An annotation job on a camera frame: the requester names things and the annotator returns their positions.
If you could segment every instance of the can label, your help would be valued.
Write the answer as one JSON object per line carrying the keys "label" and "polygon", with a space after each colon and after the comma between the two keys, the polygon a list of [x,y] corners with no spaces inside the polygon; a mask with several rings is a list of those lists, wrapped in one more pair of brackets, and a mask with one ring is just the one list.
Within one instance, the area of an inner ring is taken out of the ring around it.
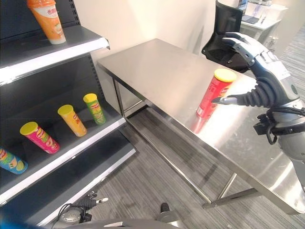
{"label": "can label", "polygon": [[106,122],[105,116],[98,100],[95,100],[91,103],[87,103],[87,106],[96,124],[100,125]]}
{"label": "can label", "polygon": [[59,144],[39,126],[26,137],[49,154],[55,154],[60,148]]}
{"label": "can label", "polygon": [[218,96],[224,96],[228,91],[230,84],[231,83],[223,82],[213,77],[197,109],[197,115],[201,118],[209,119],[217,107],[217,104],[213,104],[212,100]]}
{"label": "can label", "polygon": [[68,115],[62,116],[70,129],[75,133],[77,137],[82,137],[87,133],[87,129],[81,122],[78,115],[73,111]]}
{"label": "can label", "polygon": [[28,164],[17,156],[0,148],[0,167],[15,174],[21,174],[27,169]]}
{"label": "can label", "polygon": [[64,39],[55,5],[31,8],[31,10],[49,40]]}

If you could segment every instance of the black shelving unit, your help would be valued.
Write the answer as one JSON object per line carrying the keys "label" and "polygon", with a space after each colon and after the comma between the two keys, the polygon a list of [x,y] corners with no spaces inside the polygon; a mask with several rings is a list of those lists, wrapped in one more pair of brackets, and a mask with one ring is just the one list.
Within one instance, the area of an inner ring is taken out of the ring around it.
{"label": "black shelving unit", "polygon": [[89,192],[133,153],[133,146],[116,130],[22,192],[3,211],[15,221],[44,225],[57,216],[63,203],[75,202],[82,197],[81,190]]}
{"label": "black shelving unit", "polygon": [[[108,41],[80,25],[73,0],[62,0],[57,10],[67,41],[51,45],[25,2],[1,0],[0,146],[29,166],[21,175],[0,168],[0,217],[44,226],[135,150],[119,131],[125,119],[105,101],[90,55],[108,49]],[[97,94],[105,124],[95,124],[82,100],[87,93]],[[77,137],[57,114],[64,104],[73,106],[85,136]],[[60,144],[56,154],[19,133],[29,121]]]}

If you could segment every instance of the yellow pringles can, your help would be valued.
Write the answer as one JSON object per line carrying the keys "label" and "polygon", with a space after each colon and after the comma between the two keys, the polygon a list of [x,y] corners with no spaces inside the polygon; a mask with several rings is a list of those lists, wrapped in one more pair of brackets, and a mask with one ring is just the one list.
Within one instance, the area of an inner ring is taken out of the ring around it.
{"label": "yellow pringles can", "polygon": [[77,137],[82,137],[87,133],[87,129],[75,113],[73,106],[69,104],[61,106],[57,113],[65,120]]}

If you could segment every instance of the black chair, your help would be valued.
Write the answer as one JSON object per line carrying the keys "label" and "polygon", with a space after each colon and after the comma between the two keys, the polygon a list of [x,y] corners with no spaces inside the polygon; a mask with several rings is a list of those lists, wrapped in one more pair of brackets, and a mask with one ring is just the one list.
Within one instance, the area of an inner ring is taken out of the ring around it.
{"label": "black chair", "polygon": [[208,60],[244,73],[248,70],[246,61],[230,46],[222,42],[225,32],[239,32],[243,11],[223,5],[216,1],[216,14],[214,32],[203,47],[202,54]]}

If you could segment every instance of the yellow lid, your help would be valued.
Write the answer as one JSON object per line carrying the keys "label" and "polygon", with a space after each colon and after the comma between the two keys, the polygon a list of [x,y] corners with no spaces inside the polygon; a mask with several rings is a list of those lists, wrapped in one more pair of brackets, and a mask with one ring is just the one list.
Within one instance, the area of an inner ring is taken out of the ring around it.
{"label": "yellow lid", "polygon": [[28,122],[20,128],[20,133],[22,135],[30,135],[35,130],[37,130],[37,128],[38,128],[38,124],[36,122]]}
{"label": "yellow lid", "polygon": [[231,83],[236,80],[236,74],[229,69],[219,68],[214,72],[214,76],[217,80]]}
{"label": "yellow lid", "polygon": [[93,101],[97,100],[97,96],[94,93],[89,93],[83,97],[83,100],[85,103],[92,103]]}
{"label": "yellow lid", "polygon": [[58,110],[57,110],[57,113],[59,115],[67,115],[69,114],[70,112],[73,111],[73,106],[67,104],[67,105],[64,105],[64,106],[61,106]]}

